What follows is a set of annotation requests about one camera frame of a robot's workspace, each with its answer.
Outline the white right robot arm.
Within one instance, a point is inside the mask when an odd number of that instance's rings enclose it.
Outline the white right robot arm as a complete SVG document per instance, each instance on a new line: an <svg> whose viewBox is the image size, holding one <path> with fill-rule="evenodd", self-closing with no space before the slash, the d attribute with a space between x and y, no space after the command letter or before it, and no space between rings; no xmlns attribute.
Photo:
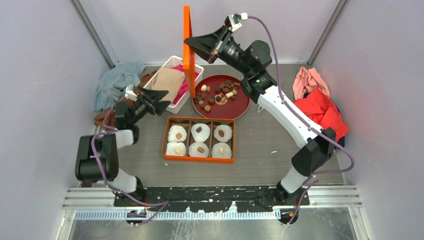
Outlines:
<svg viewBox="0 0 424 240"><path fill-rule="evenodd" d="M292 157L292 167L276 184L275 199L283 205L291 205L299 190L311 175L330 157L336 143L332 128L323 129L307 117L282 91L279 77L273 78L267 71L272 63L274 44L262 40L253 41L242 49L233 38L242 21L252 19L246 13L227 16L218 30L184 40L189 49L209 64L220 59L242 73L243 93L267 110L294 139L299 151Z"/></svg>

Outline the white swirl chocolate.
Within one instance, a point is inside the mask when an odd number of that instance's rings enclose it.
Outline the white swirl chocolate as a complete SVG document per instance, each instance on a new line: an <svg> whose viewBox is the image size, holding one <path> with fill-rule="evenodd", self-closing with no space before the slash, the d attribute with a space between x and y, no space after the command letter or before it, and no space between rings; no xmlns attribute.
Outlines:
<svg viewBox="0 0 424 240"><path fill-rule="evenodd" d="M175 148L174 153L180 155L182 153L182 150L180 148Z"/></svg>

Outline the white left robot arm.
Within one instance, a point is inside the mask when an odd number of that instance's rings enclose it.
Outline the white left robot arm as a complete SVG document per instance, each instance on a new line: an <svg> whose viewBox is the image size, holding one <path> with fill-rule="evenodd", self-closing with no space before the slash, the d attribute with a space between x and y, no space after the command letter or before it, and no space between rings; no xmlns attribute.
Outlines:
<svg viewBox="0 0 424 240"><path fill-rule="evenodd" d="M75 176L83 183L103 182L117 197L133 206L144 205L146 192L141 180L126 173L119 166L119 149L138 142L140 129L137 122L146 114L162 115L171 104L163 98L167 90L139 87L139 94L129 85L122 99L107 112L114 114L115 126L104 125L105 131L85 135L79 139Z"/></svg>

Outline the orange box lid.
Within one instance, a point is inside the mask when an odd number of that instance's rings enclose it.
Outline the orange box lid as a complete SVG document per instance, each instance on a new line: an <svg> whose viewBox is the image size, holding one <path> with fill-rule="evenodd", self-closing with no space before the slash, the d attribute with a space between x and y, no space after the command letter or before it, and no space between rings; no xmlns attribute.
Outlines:
<svg viewBox="0 0 424 240"><path fill-rule="evenodd" d="M188 86L188 92L191 98L194 98L195 93L195 53L190 49L185 40L192 37L192 23L190 6L183 6L183 48L182 48L182 67L185 75L185 80Z"/></svg>

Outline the tan square chocolate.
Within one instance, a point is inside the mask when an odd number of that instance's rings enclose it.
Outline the tan square chocolate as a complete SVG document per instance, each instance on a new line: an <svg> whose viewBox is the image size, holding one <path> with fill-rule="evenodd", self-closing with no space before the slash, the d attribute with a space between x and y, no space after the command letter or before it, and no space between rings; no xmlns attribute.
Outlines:
<svg viewBox="0 0 424 240"><path fill-rule="evenodd" d="M181 133L177 133L175 137L176 139L180 140L183 137L183 135Z"/></svg>

